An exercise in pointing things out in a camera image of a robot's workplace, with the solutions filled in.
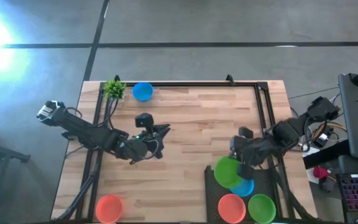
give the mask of blue bowl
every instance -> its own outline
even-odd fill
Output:
[[[238,185],[237,187],[230,188],[230,191],[240,197],[245,197],[252,193],[254,187],[254,180],[242,180],[242,183],[240,185]]]
[[[135,99],[141,102],[146,102],[150,100],[153,95],[153,92],[153,86],[147,82],[138,83],[132,89],[132,94],[134,95]]]

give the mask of table frame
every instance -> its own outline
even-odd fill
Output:
[[[126,84],[127,84],[127,86],[134,86],[136,84],[136,82],[126,82]],[[268,86],[267,82],[235,82],[233,80],[233,78],[231,77],[231,75],[227,75],[226,80],[221,81],[221,82],[209,82],[209,81],[150,82],[150,84],[152,84],[153,86],[248,86],[248,87],[253,87],[254,91],[255,91],[255,97],[256,97],[256,102],[257,102],[257,107],[258,107],[259,119],[260,119],[260,127],[262,129],[262,132],[264,133],[267,130],[267,124],[265,121],[265,113],[264,113],[264,109],[262,106],[262,97],[260,94],[261,90],[264,92],[264,95],[265,95],[265,100],[266,100],[266,104],[267,104],[267,113],[268,113],[270,125],[275,124],[275,118],[274,118],[274,114],[273,114],[273,106],[272,106],[272,102],[270,99],[269,86]],[[104,95],[103,86],[104,86],[104,82],[101,82],[100,87],[99,87],[98,99],[96,102],[94,119],[93,119],[94,124],[96,124],[100,119],[100,112],[101,112],[101,106],[102,106],[103,95]],[[104,113],[103,120],[106,120],[106,112]],[[98,182],[99,182],[99,176],[100,176],[100,171],[101,171],[101,163],[102,163],[102,158],[103,158],[103,150],[98,150],[98,153],[96,155],[96,162],[94,165],[94,170],[92,171],[92,173],[90,173],[93,152],[94,152],[93,150],[89,150],[87,152],[83,177],[82,177],[82,181],[81,181],[81,189],[80,189],[79,194],[74,199],[73,203],[69,206],[69,209],[66,210],[66,212],[58,218],[58,220],[54,220],[54,221],[56,221],[58,223],[73,223],[73,222],[88,223],[88,222],[93,221],[94,208],[95,208],[95,204],[96,204],[96,196],[97,196],[97,191],[98,191]],[[269,158],[269,161],[270,162],[268,164],[270,167],[270,165],[273,164],[271,162],[272,161],[271,157]],[[278,158],[278,164],[279,164],[278,168],[281,173],[281,175],[279,175],[281,183],[282,183],[281,188],[283,189],[285,201],[287,202],[286,204],[287,204],[288,215],[290,218],[295,218],[293,206],[291,205],[291,200],[289,199],[289,195],[288,195],[289,184],[288,184],[287,174],[285,172],[284,160],[282,157]],[[89,188],[91,188],[91,195],[90,195],[90,200],[89,200],[88,214],[87,214],[86,218],[82,218],[83,205],[84,205],[83,197],[85,196],[85,194],[87,193]],[[274,191],[275,191],[277,201],[279,202],[280,199],[279,199],[277,185],[275,185]],[[278,208],[279,214],[282,214],[282,208],[281,208],[280,203],[278,203],[277,208]],[[74,211],[76,211],[75,219],[71,220],[70,217],[73,215]]]
[[[114,78],[115,80],[120,80],[119,76],[116,75]],[[126,82],[127,86],[134,86],[137,82]],[[104,95],[104,87],[105,82],[101,82],[99,86],[99,93],[98,93],[98,99],[96,102],[96,108],[95,108],[95,114],[93,123],[98,123],[100,119],[100,112],[101,112],[101,106],[103,102],[103,95]],[[260,127],[262,129],[262,132],[266,132],[267,130],[267,124],[265,121],[265,113],[264,108],[262,106],[262,97],[260,94],[260,91],[262,90],[265,95],[266,100],[266,106],[267,106],[267,113],[268,118],[270,121],[270,125],[273,126],[275,124],[275,118],[273,113],[273,106],[272,101],[270,99],[269,94],[269,86],[267,82],[235,82],[231,75],[227,75],[226,81],[187,81],[187,82],[150,82],[153,86],[248,86],[253,87],[255,90],[255,97],[259,112],[259,119],[260,119]],[[106,120],[107,112],[104,113],[104,121]],[[98,150],[97,156],[96,156],[96,162],[94,165],[94,169],[92,173],[91,171],[91,161],[93,158],[94,150],[88,150],[85,160],[85,167],[84,167],[84,173],[83,178],[81,181],[81,189],[79,194],[74,199],[73,203],[69,206],[69,209],[65,211],[65,213],[60,216],[58,219],[50,220],[47,222],[42,222],[44,224],[51,224],[51,223],[92,223],[94,218],[94,208],[96,204],[96,196],[98,191],[98,182],[99,182],[99,175],[101,171],[101,163],[103,158],[103,150]],[[276,184],[274,185],[274,192],[275,197],[277,199],[277,210],[280,214],[277,217],[276,222],[282,222],[282,223],[336,223],[338,222],[326,222],[322,220],[317,220],[315,217],[311,216],[300,204],[300,202],[296,199],[294,194],[290,191],[288,179],[287,179],[287,173],[285,171],[285,165],[283,157],[280,156],[277,158],[278,161],[278,171],[276,169],[272,169],[272,175],[273,175],[273,182]],[[270,156],[267,159],[269,168],[273,168],[273,157]],[[283,209],[280,204],[280,197],[278,192],[279,186],[283,191],[285,203],[287,206],[287,212],[288,212],[288,218],[283,217]],[[83,197],[87,193],[87,191],[91,188],[91,195],[89,200],[89,207],[88,207],[88,214],[86,218],[83,218]],[[298,212],[301,219],[297,219],[295,216],[294,209]],[[70,219],[73,215],[73,212],[76,211],[76,215],[74,219]]]

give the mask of red object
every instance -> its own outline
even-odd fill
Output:
[[[239,223],[246,215],[246,205],[239,196],[227,194],[219,200],[218,211],[224,221]]]
[[[96,217],[103,224],[115,223],[122,215],[121,199],[115,195],[107,195],[99,200],[96,206]]]
[[[314,177],[321,179],[321,178],[329,176],[329,172],[326,169],[323,169],[321,167],[315,167],[313,169],[313,175],[314,175]]]

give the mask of wooden table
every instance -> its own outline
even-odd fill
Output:
[[[267,82],[276,121],[289,118],[291,112],[284,82]],[[84,82],[81,91],[78,109],[89,122],[93,121],[99,84]],[[124,204],[120,222],[205,222],[205,167],[210,164],[214,167],[218,158],[228,155],[229,140],[237,134],[238,127],[247,126],[256,136],[261,136],[254,89],[156,87],[152,100],[146,103],[137,102],[131,91],[132,88],[127,88],[112,123],[115,128],[133,135],[140,133],[134,118],[143,112],[152,114],[155,124],[170,123],[172,129],[164,139],[163,159],[141,161],[131,166],[129,161],[105,154],[97,200],[108,194],[119,196]],[[268,117],[265,101],[263,104],[265,117]],[[105,105],[103,103],[100,122]],[[77,142],[69,143],[68,152],[78,146]],[[83,150],[66,159],[53,218],[62,214],[78,193],[85,158],[86,150]],[[284,161],[291,191],[316,217],[301,154],[288,152]],[[86,210],[89,194],[85,198]]]

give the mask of green bowl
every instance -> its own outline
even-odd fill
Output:
[[[257,223],[271,223],[276,217],[276,206],[263,194],[254,195],[248,202],[249,215]]]
[[[228,156],[220,158],[214,170],[216,181],[227,189],[240,185],[242,178],[237,175],[237,166],[239,164],[239,161]]]

